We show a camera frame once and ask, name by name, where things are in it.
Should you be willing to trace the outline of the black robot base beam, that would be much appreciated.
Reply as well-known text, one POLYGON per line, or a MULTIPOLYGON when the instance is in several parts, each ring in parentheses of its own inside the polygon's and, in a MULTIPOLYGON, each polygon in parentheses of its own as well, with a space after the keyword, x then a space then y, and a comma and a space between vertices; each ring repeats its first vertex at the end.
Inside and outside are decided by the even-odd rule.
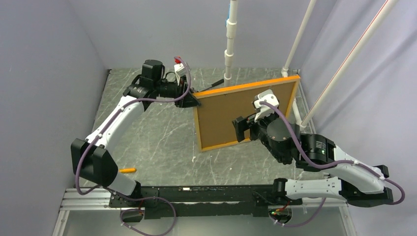
POLYGON ((251 215, 267 217, 273 207, 298 206, 302 199, 291 200, 276 184, 142 186, 135 201, 111 193, 109 207, 144 210, 145 219, 163 217, 251 215))

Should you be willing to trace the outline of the orange picture frame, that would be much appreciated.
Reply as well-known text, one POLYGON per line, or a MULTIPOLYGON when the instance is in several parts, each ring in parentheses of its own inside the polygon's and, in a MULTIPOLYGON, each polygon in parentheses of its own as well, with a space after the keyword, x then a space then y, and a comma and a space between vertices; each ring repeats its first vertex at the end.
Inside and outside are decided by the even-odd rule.
POLYGON ((194 123, 200 151, 238 144, 232 121, 256 112, 252 102, 268 89, 279 101, 279 110, 288 118, 291 113, 300 76, 289 76, 237 86, 197 92, 200 105, 194 107, 194 123))

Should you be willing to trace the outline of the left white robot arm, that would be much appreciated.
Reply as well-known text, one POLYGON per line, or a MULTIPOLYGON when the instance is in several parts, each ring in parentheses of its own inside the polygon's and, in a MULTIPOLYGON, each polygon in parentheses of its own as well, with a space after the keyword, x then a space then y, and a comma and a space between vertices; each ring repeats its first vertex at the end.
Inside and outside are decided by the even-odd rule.
POLYGON ((166 79, 165 65, 158 60, 146 60, 130 85, 124 90, 110 115, 84 139, 76 138, 71 144, 71 158, 75 175, 75 188, 80 195, 80 179, 84 178, 121 196, 130 207, 142 199, 141 184, 120 173, 111 154, 120 138, 152 103, 174 103, 180 108, 199 106, 193 95, 189 65, 175 57, 172 73, 174 81, 166 79))

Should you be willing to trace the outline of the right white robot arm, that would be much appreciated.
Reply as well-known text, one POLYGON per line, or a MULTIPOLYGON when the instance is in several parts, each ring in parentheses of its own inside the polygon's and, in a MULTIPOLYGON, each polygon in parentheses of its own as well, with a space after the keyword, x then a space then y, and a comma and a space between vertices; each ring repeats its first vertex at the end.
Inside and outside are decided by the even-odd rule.
POLYGON ((237 141, 249 131, 252 141, 259 140, 281 164, 295 163, 305 172, 327 174, 326 179, 274 180, 270 203, 300 203, 302 198, 335 198, 356 207, 376 207, 394 203, 392 190, 383 178, 388 177, 385 165, 369 166, 341 150, 332 140, 319 135, 300 133, 299 126, 271 114, 255 120, 255 115, 232 121, 237 141))

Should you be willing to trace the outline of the yellow handled screwdriver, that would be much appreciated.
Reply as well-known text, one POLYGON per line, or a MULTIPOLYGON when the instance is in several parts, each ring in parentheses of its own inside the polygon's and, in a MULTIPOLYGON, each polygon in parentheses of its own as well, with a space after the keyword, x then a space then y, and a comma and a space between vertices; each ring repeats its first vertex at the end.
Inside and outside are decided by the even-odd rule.
POLYGON ((137 172, 137 169, 136 168, 125 168, 125 169, 120 169, 119 172, 122 173, 122 174, 131 174, 131 173, 137 172))

